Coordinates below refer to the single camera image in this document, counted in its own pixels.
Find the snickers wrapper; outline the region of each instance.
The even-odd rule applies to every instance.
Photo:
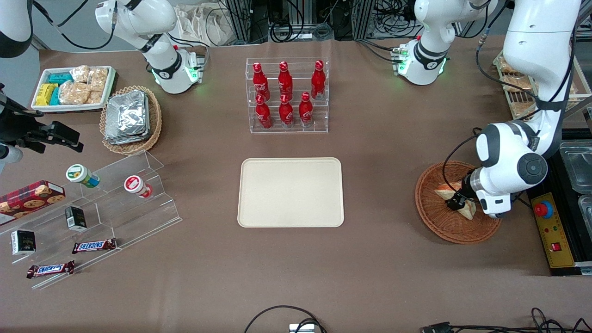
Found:
[[[77,254],[78,252],[111,250],[116,247],[117,241],[115,240],[115,238],[106,239],[104,241],[74,243],[74,249],[72,250],[72,254]]]
[[[57,264],[57,265],[48,265],[48,266],[37,266],[33,265],[29,268],[29,272],[27,273],[27,278],[34,278],[52,274],[60,274],[60,273],[74,273],[74,260],[67,262],[65,264]]]

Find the cookie box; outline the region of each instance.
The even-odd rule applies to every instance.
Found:
[[[0,225],[66,198],[64,188],[40,180],[0,197]]]

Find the red button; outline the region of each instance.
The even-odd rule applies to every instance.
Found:
[[[545,205],[543,203],[538,203],[535,205],[535,215],[543,217],[543,216],[547,215],[547,213],[549,213],[549,209],[547,208],[547,205]]]

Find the acrylic bottle rack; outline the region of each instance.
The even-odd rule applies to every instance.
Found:
[[[36,252],[12,256],[12,263],[22,271],[23,278],[32,265],[62,264],[71,260],[75,261],[75,276],[92,264],[182,220],[156,172],[162,167],[154,156],[142,151],[94,171],[101,177],[95,188],[69,182],[64,185],[66,199],[11,222],[11,229],[0,232],[0,243],[10,243],[14,230],[31,230],[35,233]],[[140,198],[123,188],[124,180],[130,175],[138,175],[152,186],[149,198]],[[84,211],[87,230],[77,232],[67,228],[65,208],[68,206]],[[75,242],[109,238],[117,239],[116,249],[72,254]],[[32,288],[42,289],[69,276],[64,273],[34,278]]]
[[[314,63],[317,60],[324,62],[325,96],[322,100],[313,100],[313,125],[303,127],[300,124],[298,105],[304,91],[310,92],[311,78],[314,73]],[[294,109],[294,127],[285,129],[281,126],[278,108],[279,102],[279,63],[288,63],[288,69],[292,75],[294,84],[293,98],[290,104]],[[263,73],[267,76],[271,98],[267,102],[274,125],[270,129],[264,129],[257,119],[255,108],[255,86],[253,85],[253,64],[260,63]],[[279,133],[327,133],[329,131],[329,58],[328,57],[283,57],[283,58],[247,58],[245,69],[247,88],[247,107],[249,109],[249,128],[254,134],[279,134]]]

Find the brown table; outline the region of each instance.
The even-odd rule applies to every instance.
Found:
[[[490,37],[489,64],[501,47]],[[457,40],[440,78],[417,87],[353,42],[267,43],[212,49],[204,83],[163,92],[139,52],[41,52],[41,67],[111,65],[117,86],[144,85],[163,110],[151,150],[183,221],[42,291],[0,251],[2,332],[242,332],[278,304],[314,312],[330,332],[416,332],[441,321],[527,325],[530,308],[573,324],[592,312],[592,280],[549,277],[532,213],[516,204],[478,245],[440,240],[416,212],[416,179],[474,126],[506,121],[501,87],[474,64],[476,40]],[[399,42],[389,41],[396,45]],[[330,56],[330,130],[252,135],[247,57]],[[26,151],[0,176],[2,192],[39,179],[65,182],[122,156],[101,144],[99,114],[47,116],[80,131],[83,153]],[[343,165],[345,222],[335,229],[245,229],[236,221],[240,164],[252,157],[334,156]],[[455,159],[477,162],[472,145]],[[285,332],[304,317],[279,310],[257,332]]]

